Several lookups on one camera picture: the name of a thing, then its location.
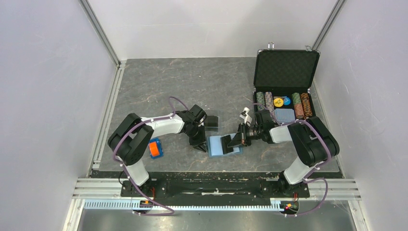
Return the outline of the clear acrylic card tray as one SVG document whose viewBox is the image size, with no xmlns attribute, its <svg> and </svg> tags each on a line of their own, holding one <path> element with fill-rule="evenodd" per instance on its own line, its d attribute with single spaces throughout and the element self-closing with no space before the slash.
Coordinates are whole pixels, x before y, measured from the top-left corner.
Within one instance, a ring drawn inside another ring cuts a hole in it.
<svg viewBox="0 0 408 231">
<path fill-rule="evenodd" d="M 225 134 L 227 129 L 227 113 L 221 110 L 205 110 L 204 128 L 207 136 Z"/>
</svg>

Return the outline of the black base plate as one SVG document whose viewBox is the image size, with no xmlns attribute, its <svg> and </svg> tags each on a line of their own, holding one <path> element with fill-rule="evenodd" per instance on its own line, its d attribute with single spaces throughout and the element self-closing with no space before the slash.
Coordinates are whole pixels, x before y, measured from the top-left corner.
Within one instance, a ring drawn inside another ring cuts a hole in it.
<svg viewBox="0 0 408 231">
<path fill-rule="evenodd" d="M 279 186 L 278 172 L 151 172 L 140 190 L 170 205 L 268 205 L 271 198 L 309 198 L 306 184 Z"/>
</svg>

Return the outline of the aluminium frame post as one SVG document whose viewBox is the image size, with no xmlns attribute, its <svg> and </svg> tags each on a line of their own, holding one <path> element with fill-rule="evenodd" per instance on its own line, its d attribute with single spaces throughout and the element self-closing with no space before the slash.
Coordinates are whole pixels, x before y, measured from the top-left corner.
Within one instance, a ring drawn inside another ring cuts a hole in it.
<svg viewBox="0 0 408 231">
<path fill-rule="evenodd" d="M 109 41 L 100 21 L 96 13 L 94 12 L 90 2 L 88 0 L 79 0 L 81 7 L 83 8 L 86 16 L 88 17 L 92 27 L 94 28 L 96 34 L 98 35 L 99 39 L 101 40 L 103 46 L 107 50 L 111 60 L 116 66 L 121 65 L 121 60 L 117 56 L 111 42 Z"/>
<path fill-rule="evenodd" d="M 344 4 L 346 3 L 346 0 L 337 0 L 332 8 L 332 10 L 329 13 L 329 16 L 327 17 L 325 23 L 323 24 L 318 36 L 316 37 L 313 45 L 312 45 L 312 50 L 318 50 L 321 44 L 323 43 L 324 39 L 326 38 L 327 34 L 329 33 L 329 30 L 333 26 L 336 18 L 340 14 Z"/>
</svg>

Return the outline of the left aluminium frame post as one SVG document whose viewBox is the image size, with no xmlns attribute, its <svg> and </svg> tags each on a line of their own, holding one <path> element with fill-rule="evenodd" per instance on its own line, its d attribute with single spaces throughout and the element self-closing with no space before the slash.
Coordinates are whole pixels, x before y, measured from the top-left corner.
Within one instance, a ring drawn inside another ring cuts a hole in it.
<svg viewBox="0 0 408 231">
<path fill-rule="evenodd" d="M 103 46 L 107 50 L 111 60 L 116 66 L 121 65 L 121 60 L 117 56 L 111 42 L 109 41 L 100 21 L 96 13 L 94 12 L 90 2 L 88 0 L 79 0 L 81 7 L 83 8 L 86 16 L 88 17 L 92 27 L 94 28 L 96 34 L 98 35 L 99 39 L 101 40 Z"/>
</svg>

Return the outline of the blue card holder wallet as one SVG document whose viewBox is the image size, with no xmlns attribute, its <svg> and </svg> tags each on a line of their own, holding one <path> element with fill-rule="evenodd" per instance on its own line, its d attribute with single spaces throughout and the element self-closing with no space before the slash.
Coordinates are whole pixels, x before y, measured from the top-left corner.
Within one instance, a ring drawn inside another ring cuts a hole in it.
<svg viewBox="0 0 408 231">
<path fill-rule="evenodd" d="M 242 147 L 228 147 L 235 134 L 224 136 L 210 136 L 207 138 L 207 148 L 209 157 L 225 157 L 229 155 L 242 154 Z"/>
</svg>

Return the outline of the black poker chip case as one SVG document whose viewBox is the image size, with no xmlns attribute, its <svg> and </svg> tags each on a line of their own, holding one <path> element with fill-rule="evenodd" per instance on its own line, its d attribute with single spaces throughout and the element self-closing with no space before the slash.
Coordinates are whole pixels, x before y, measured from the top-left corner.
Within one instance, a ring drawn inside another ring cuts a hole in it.
<svg viewBox="0 0 408 231">
<path fill-rule="evenodd" d="M 260 49 L 256 54 L 253 80 L 253 101 L 257 103 L 258 92 L 271 92 L 273 97 L 294 93 L 307 93 L 310 111 L 316 116 L 314 102 L 310 94 L 320 51 L 309 48 L 302 50 Z"/>
</svg>

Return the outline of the right aluminium frame post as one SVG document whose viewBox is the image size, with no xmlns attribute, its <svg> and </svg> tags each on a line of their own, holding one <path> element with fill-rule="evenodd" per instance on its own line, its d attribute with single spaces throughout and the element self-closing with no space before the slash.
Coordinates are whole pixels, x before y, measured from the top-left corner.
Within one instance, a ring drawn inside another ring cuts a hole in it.
<svg viewBox="0 0 408 231">
<path fill-rule="evenodd" d="M 344 4 L 346 3 L 346 0 L 337 0 L 332 8 L 332 10 L 329 13 L 329 16 L 327 17 L 325 23 L 323 24 L 318 36 L 316 37 L 313 45 L 312 45 L 312 50 L 318 50 L 321 44 L 323 43 L 324 39 L 326 38 L 327 34 L 329 33 L 329 30 L 333 26 L 336 18 L 340 14 Z"/>
</svg>

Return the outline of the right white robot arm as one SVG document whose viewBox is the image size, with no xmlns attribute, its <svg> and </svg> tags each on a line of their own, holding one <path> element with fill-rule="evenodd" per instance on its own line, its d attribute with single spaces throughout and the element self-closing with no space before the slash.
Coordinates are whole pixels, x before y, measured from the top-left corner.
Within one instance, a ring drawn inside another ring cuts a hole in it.
<svg viewBox="0 0 408 231">
<path fill-rule="evenodd" d="M 241 113 L 244 122 L 239 124 L 234 136 L 221 138 L 224 153 L 236 147 L 250 146 L 253 140 L 262 140 L 269 144 L 291 141 L 297 157 L 278 179 L 278 191 L 283 196 L 291 196 L 300 183 L 325 163 L 331 161 L 340 152 L 337 140 L 317 116 L 306 120 L 296 120 L 283 125 L 275 123 L 269 110 L 255 112 L 255 124 L 251 124 L 248 109 Z"/>
</svg>

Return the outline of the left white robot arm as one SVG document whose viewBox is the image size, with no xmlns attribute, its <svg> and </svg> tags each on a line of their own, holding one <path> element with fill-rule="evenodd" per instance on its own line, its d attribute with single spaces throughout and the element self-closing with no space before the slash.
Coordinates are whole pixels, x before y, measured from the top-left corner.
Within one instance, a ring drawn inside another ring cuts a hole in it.
<svg viewBox="0 0 408 231">
<path fill-rule="evenodd" d="M 113 151 L 113 160 L 122 165 L 133 183 L 134 192 L 146 196 L 151 191 L 149 173 L 141 159 L 152 139 L 184 133 L 189 138 L 190 146 L 207 152 L 206 118 L 206 112 L 197 105 L 189 110 L 174 111 L 159 117 L 140 117 L 135 113 L 125 117 L 108 139 L 108 146 Z"/>
</svg>

